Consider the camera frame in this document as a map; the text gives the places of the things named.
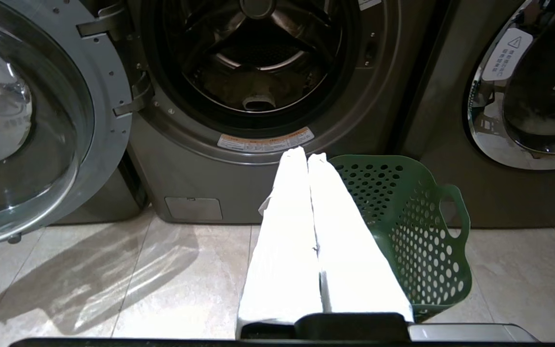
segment washing machine door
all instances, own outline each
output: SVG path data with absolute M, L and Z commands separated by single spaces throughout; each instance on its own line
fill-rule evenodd
M 0 241 L 79 207 L 125 151 L 130 84 L 84 4 L 0 0 Z
M 555 0 L 528 0 L 500 30 L 476 71 L 468 125 L 504 165 L 555 169 Z

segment triangle warning symbol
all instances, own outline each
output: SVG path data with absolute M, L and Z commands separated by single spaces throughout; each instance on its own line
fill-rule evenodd
M 519 44 L 522 42 L 522 37 L 517 37 L 509 42 L 507 42 L 507 44 L 513 48 L 519 48 Z

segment open washer door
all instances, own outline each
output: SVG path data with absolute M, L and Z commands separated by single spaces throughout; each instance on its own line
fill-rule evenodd
M 0 241 L 79 207 L 125 151 L 136 103 L 112 39 L 127 13 L 91 7 L 0 0 Z

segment front-loading washing machine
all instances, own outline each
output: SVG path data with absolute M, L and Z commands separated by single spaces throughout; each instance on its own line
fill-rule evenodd
M 555 227 L 555 0 L 454 0 L 396 151 L 472 226 Z
M 143 99 L 114 45 L 132 27 L 129 13 L 103 5 L 0 0 L 0 241 L 66 221 L 125 152 Z
M 253 224 L 281 154 L 387 145 L 431 0 L 129 0 L 154 97 L 131 155 L 167 222 Z

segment green laundry basket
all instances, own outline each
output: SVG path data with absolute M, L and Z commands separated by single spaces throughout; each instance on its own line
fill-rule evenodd
M 438 186 L 420 162 L 403 156 L 330 160 L 361 211 L 421 322 L 467 297 L 470 217 L 456 186 Z M 447 229 L 441 200 L 453 200 L 461 230 Z

